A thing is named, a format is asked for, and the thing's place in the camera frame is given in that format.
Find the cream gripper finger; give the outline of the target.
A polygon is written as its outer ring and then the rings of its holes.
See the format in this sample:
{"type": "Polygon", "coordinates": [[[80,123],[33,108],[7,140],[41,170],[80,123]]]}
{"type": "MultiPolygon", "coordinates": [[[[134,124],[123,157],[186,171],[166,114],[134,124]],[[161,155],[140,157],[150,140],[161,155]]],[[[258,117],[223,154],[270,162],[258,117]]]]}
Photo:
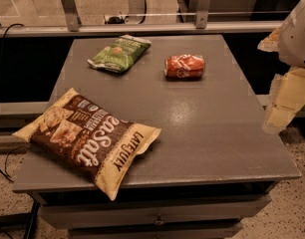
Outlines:
{"type": "Polygon", "coordinates": [[[284,130],[305,106],[305,69],[291,67],[271,82],[269,102],[262,129],[267,133],[284,130]]]}
{"type": "Polygon", "coordinates": [[[257,49],[263,52],[278,52],[280,30],[280,27],[274,29],[266,38],[260,41],[257,49]]]}

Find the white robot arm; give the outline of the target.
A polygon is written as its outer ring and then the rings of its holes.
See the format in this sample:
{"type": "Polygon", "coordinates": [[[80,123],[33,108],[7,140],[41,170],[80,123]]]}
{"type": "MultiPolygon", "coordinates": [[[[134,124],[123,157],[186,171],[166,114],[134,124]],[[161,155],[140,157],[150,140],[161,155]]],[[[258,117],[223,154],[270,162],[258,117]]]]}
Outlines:
{"type": "Polygon", "coordinates": [[[305,0],[300,0],[282,25],[263,39],[257,49],[277,52],[290,69],[271,82],[262,129],[279,133],[305,106],[305,0]]]}

